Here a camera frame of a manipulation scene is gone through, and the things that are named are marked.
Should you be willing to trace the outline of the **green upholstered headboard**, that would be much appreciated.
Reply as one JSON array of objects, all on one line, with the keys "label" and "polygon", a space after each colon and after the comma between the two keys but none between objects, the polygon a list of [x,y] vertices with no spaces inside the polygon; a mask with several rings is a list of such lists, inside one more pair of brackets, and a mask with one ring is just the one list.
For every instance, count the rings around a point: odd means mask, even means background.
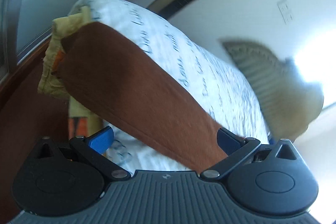
[{"label": "green upholstered headboard", "polygon": [[280,60],[260,43],[226,41],[223,47],[254,90],[274,139],[295,141],[305,133],[323,108],[321,84],[306,82],[292,59]]}]

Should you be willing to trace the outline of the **orange patterned box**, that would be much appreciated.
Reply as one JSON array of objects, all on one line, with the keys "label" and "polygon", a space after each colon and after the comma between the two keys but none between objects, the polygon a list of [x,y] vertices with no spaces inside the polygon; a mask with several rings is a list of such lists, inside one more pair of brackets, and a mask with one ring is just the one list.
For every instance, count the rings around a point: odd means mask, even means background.
[{"label": "orange patterned box", "polygon": [[76,136],[88,136],[87,117],[70,117],[68,118],[69,139]]}]

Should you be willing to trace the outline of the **brown knit sweater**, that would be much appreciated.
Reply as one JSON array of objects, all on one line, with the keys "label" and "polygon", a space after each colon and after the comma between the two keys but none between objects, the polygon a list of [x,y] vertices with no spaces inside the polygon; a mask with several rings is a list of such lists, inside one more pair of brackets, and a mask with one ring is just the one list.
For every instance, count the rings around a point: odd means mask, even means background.
[{"label": "brown knit sweater", "polygon": [[102,119],[197,172],[227,157],[220,124],[134,42],[92,22],[61,44],[67,92]]}]

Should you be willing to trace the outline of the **yellow folded garment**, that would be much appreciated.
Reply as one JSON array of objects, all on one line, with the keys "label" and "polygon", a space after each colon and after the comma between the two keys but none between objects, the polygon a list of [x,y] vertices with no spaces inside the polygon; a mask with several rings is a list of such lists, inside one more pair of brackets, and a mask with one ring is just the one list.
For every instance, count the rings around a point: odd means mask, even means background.
[{"label": "yellow folded garment", "polygon": [[88,6],[80,7],[77,14],[56,18],[52,21],[51,39],[43,59],[43,72],[38,84],[38,93],[62,100],[69,98],[64,85],[56,76],[58,65],[66,54],[61,39],[72,35],[91,21],[91,11]]}]

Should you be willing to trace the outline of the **white wall socket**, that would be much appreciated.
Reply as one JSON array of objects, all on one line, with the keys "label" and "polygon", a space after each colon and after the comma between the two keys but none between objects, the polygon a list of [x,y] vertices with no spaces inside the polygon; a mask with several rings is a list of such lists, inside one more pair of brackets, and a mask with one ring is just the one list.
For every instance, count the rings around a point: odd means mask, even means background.
[{"label": "white wall socket", "polygon": [[282,19],[284,20],[285,24],[289,24],[293,21],[293,13],[291,11],[291,8],[289,7],[288,0],[280,0],[277,3],[278,9],[280,11],[280,14],[282,16]]}]

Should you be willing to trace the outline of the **white quilt with script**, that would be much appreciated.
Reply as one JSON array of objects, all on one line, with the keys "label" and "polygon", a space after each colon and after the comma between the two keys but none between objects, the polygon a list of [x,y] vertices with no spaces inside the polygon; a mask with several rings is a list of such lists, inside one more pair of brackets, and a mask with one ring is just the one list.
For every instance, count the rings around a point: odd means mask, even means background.
[{"label": "white quilt with script", "polygon": [[234,66],[192,42],[159,15],[125,0],[78,0],[89,19],[114,28],[139,46],[182,85],[214,120],[241,137],[268,144],[268,129],[255,93]]}]

